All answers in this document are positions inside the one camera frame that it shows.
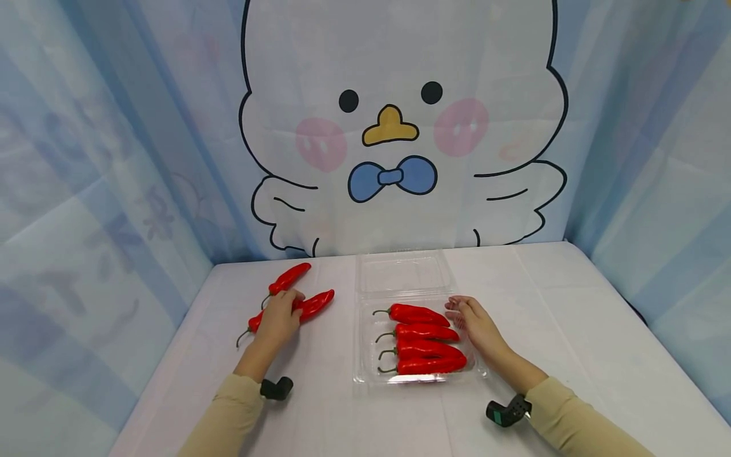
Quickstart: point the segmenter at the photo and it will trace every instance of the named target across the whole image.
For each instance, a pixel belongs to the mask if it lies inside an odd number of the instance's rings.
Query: clear plastic lid
[[[358,256],[356,293],[361,298],[449,293],[453,284],[441,250]]]
[[[357,259],[356,319],[353,380],[370,386],[417,382],[446,382],[474,375],[485,375],[475,351],[463,329],[452,329],[460,341],[443,341],[459,349],[467,364],[446,374],[403,375],[382,373],[394,369],[398,355],[388,352],[396,344],[398,322],[390,319],[387,310],[394,303],[428,308],[445,315],[444,304],[454,295],[454,279],[442,251],[409,251],[387,254],[364,254]]]

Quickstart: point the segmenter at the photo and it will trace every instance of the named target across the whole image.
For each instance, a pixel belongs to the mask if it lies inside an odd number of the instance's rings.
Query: blue curtain
[[[0,448],[102,456],[211,261],[49,1],[0,3]]]
[[[731,421],[731,7],[659,13],[619,59],[567,237]]]
[[[432,2],[437,11],[440,1]],[[562,239],[609,87],[612,73],[607,69],[613,68],[622,37],[639,10],[614,0],[545,0],[532,12],[516,6],[516,2],[496,0],[494,5],[486,3],[479,14],[457,11],[457,16],[447,19],[443,13],[442,21],[482,18],[471,22],[465,29],[469,33],[455,38],[457,41],[444,39],[445,49],[456,46],[458,39],[476,45],[464,48],[467,61],[463,64],[469,71],[455,73],[466,79],[442,80],[444,99],[434,105],[444,109],[458,100],[463,111],[475,116],[475,122],[465,127],[480,127],[478,133],[483,127],[487,129],[480,147],[490,153],[470,154],[469,147],[444,152],[444,143],[449,140],[444,140],[439,129],[452,134],[459,132],[459,126],[447,128],[428,118],[430,105],[423,102],[420,89],[436,70],[423,70],[413,82],[399,77],[391,81],[397,86],[394,89],[369,89],[367,85],[375,77],[359,78],[360,73],[353,70],[348,79],[339,73],[349,61],[348,55],[343,55],[340,62],[326,62],[321,66],[326,71],[313,77],[308,69],[317,65],[309,64],[303,53],[307,49],[313,55],[321,53],[319,38],[307,35],[307,30],[326,29],[328,24],[340,27],[332,33],[349,29],[355,39],[353,45],[365,43],[359,37],[372,31],[334,25],[338,21],[320,15],[316,1],[298,2],[296,6],[284,0],[248,3],[247,20],[272,25],[264,29],[252,26],[247,32],[251,36],[249,43],[264,43],[264,48],[276,46],[276,52],[270,50],[263,57],[263,48],[242,48],[243,0],[60,3],[80,41],[124,105],[137,135],[148,141],[147,149],[214,263]],[[335,14],[338,8],[326,10]],[[337,14],[360,17],[361,21],[370,18],[374,23],[388,17],[386,22],[399,24],[404,30],[418,25],[401,24],[401,17],[393,12],[388,13],[391,16],[377,17],[378,11],[386,14],[389,10],[386,0],[379,6],[357,7],[357,14],[349,14],[347,8],[355,7],[346,7]],[[510,20],[521,23],[520,30],[525,34],[506,39],[514,32],[500,24]],[[495,26],[484,26],[491,21]],[[400,30],[393,28],[389,33]],[[536,30],[535,34],[530,34],[531,30]],[[508,53],[519,56],[524,52],[528,56],[525,62],[505,63],[525,82],[502,87],[510,79],[499,72],[490,73],[499,66],[489,62],[501,54],[478,44],[498,39],[504,40],[498,42],[499,46],[515,46]],[[302,48],[301,43],[310,43],[310,47]],[[425,43],[414,42],[417,48]],[[433,39],[428,44],[435,50],[442,46]],[[377,40],[368,45],[382,48]],[[249,55],[246,74],[242,53]],[[440,72],[451,72],[452,63],[435,61],[434,66]],[[393,74],[402,72],[394,70]],[[312,80],[317,84],[308,91]],[[480,80],[493,80],[491,84],[499,88],[489,86],[490,91],[485,93],[488,86],[480,88]],[[259,90],[252,87],[257,84]],[[353,116],[360,115],[361,109],[343,113],[338,106],[342,89],[351,87],[347,84],[361,92],[363,117],[357,121]],[[525,93],[526,89],[544,85],[548,87],[545,96]],[[242,98],[249,92],[251,96],[240,113]],[[407,100],[399,99],[402,94]],[[375,100],[371,105],[368,97]],[[480,118],[481,103],[471,102],[473,99],[481,99],[488,106],[489,126],[487,118]],[[415,116],[419,141],[423,143],[404,141],[388,143],[382,150],[365,149],[360,144],[361,133],[376,121],[378,110],[391,101],[401,106],[403,116]],[[505,114],[493,110],[492,105],[505,105]],[[423,118],[414,115],[422,111],[427,113]],[[332,133],[336,130],[342,135]],[[466,134],[460,144],[476,136]],[[488,140],[502,143],[493,147]],[[332,171],[328,167],[333,160],[337,162],[340,146],[348,148],[345,163]],[[292,150],[283,158],[275,154],[288,148]],[[323,159],[317,158],[318,151],[325,154],[327,163],[318,162]],[[499,158],[495,164],[489,162],[500,155],[498,152],[508,156],[512,164],[497,163]],[[403,172],[401,159],[414,155],[419,157],[404,164],[403,169],[416,178],[396,183],[405,179],[399,174]],[[358,162],[368,166],[358,168]],[[514,173],[504,174],[511,167]],[[348,179],[350,170],[355,176],[356,169],[365,181]],[[391,181],[379,185],[378,176],[388,176]],[[356,197],[358,192],[368,195]],[[428,195],[414,197],[420,192]]]
[[[212,264],[564,234],[731,418],[728,2],[430,1],[0,3],[3,451],[104,455]]]

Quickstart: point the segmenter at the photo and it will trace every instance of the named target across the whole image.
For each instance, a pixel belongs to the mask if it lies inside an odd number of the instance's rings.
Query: red chili pepper
[[[398,374],[435,374],[435,373],[451,373],[459,371],[467,365],[467,357],[462,355],[456,358],[410,358],[399,360],[393,370],[381,370],[380,373]]]
[[[378,356],[378,360],[386,352],[392,352],[398,356],[399,360],[410,358],[459,358],[464,357],[462,351],[449,344],[439,343],[438,341],[430,341],[421,339],[416,341],[396,340],[396,347],[391,350],[382,351]]]
[[[393,335],[396,341],[414,341],[418,339],[444,339],[448,341],[459,341],[459,335],[451,328],[444,328],[432,324],[396,324],[393,332],[384,333],[376,339],[376,343],[383,336]]]
[[[312,268],[312,265],[310,265],[310,263],[308,262],[295,265],[289,270],[282,273],[276,281],[269,284],[269,295],[264,297],[264,300],[262,301],[262,309],[264,309],[264,302],[266,302],[267,298],[277,295],[282,290],[291,289],[295,282],[297,282],[299,278],[304,276],[304,274],[307,273],[310,268]]]
[[[389,309],[373,311],[374,316],[376,313],[388,313],[392,320],[403,324],[434,324],[441,325],[442,327],[450,326],[450,321],[448,321],[446,317],[436,311],[430,310],[429,308],[424,308],[423,306],[402,305],[400,303],[396,303]]]
[[[317,316],[327,305],[330,304],[331,301],[333,301],[333,298],[335,298],[335,290],[330,289],[327,292],[319,293],[295,306],[294,309],[297,309],[298,307],[302,308],[300,323],[307,322]]]
[[[330,289],[327,292],[322,292],[315,295],[307,300],[295,299],[292,302],[292,310],[301,308],[302,315],[300,316],[300,323],[307,322],[317,316],[331,301],[335,298],[335,291]],[[236,348],[238,348],[238,342],[247,333],[256,333],[259,330],[259,326],[262,324],[262,317],[264,317],[264,311],[260,311],[259,314],[249,319],[249,328],[246,329],[236,339]]]

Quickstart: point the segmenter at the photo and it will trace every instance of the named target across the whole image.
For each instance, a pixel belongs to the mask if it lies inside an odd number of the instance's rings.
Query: white tablecloth
[[[477,297],[511,346],[658,456],[731,455],[731,428],[591,262],[568,243],[444,251],[460,293]],[[352,381],[356,257],[312,260],[307,296],[330,308],[301,328],[268,378],[291,377],[242,455],[545,456],[526,421],[485,418],[513,393],[496,375],[455,384],[363,388]],[[112,456],[171,456],[233,370],[234,347],[267,285],[296,260],[219,265],[145,389]]]

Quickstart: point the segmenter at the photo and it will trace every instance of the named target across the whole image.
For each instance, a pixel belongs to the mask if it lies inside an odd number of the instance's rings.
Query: chili pepper stem
[[[236,339],[236,349],[238,349],[238,342],[241,341],[244,335],[246,335],[248,332],[251,331],[251,328],[247,328],[245,332],[243,332],[241,335],[238,336]]]
[[[378,337],[378,338],[376,338],[376,343],[378,342],[378,340],[380,340],[380,339],[381,339],[382,337],[384,337],[384,336],[386,336],[386,335],[393,335],[393,332],[386,332],[386,333],[384,333],[384,334],[382,334],[382,335],[379,335],[379,337]]]
[[[381,360],[381,357],[383,357],[386,352],[392,352],[393,354],[396,354],[395,349],[386,349],[385,351],[381,351],[381,353],[378,355],[378,360]]]

